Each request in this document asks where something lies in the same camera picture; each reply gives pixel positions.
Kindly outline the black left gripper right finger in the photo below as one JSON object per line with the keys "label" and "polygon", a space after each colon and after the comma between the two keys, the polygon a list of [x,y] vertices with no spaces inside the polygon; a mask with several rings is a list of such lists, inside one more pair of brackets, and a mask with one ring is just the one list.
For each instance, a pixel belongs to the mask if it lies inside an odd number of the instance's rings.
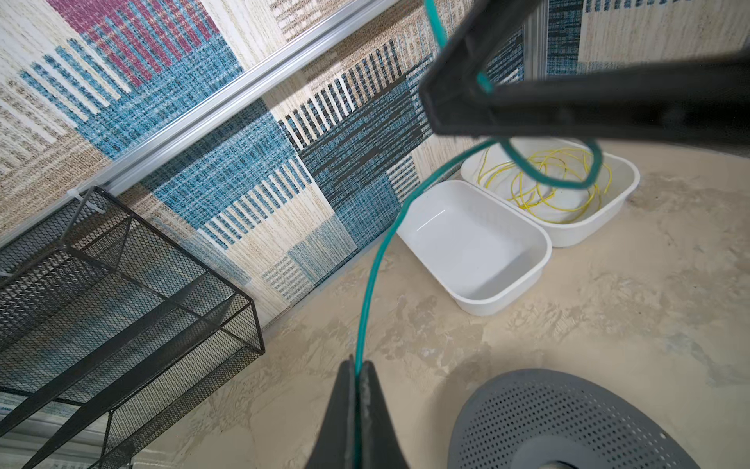
{"label": "black left gripper right finger", "polygon": [[374,363],[366,361],[357,379],[359,468],[408,468]]}

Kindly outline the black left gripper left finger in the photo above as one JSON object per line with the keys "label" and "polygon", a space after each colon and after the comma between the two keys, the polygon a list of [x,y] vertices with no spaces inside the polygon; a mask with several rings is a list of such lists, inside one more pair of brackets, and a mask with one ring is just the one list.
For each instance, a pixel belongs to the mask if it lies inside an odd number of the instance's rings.
{"label": "black left gripper left finger", "polygon": [[327,408],[306,468],[355,467],[355,364],[339,365]]}

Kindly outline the black perforated cable spool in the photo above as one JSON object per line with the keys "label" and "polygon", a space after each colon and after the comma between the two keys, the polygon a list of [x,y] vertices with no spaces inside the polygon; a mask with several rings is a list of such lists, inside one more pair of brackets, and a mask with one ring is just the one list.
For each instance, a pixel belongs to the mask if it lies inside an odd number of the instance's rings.
{"label": "black perforated cable spool", "polygon": [[478,388],[455,422],[450,468],[695,468],[659,425],[613,392],[550,369]]}

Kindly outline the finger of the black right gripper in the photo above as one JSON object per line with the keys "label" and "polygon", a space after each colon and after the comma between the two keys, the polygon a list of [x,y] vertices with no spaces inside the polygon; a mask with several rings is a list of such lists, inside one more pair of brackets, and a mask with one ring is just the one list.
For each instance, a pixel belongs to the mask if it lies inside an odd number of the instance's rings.
{"label": "finger of the black right gripper", "polygon": [[749,143],[749,55],[642,64],[499,85],[433,65],[433,130],[464,137],[560,137],[690,146]]}
{"label": "finger of the black right gripper", "polygon": [[480,84],[488,61],[533,13],[536,1],[478,1],[423,76],[419,98],[438,135],[540,135],[529,109],[500,107]]}

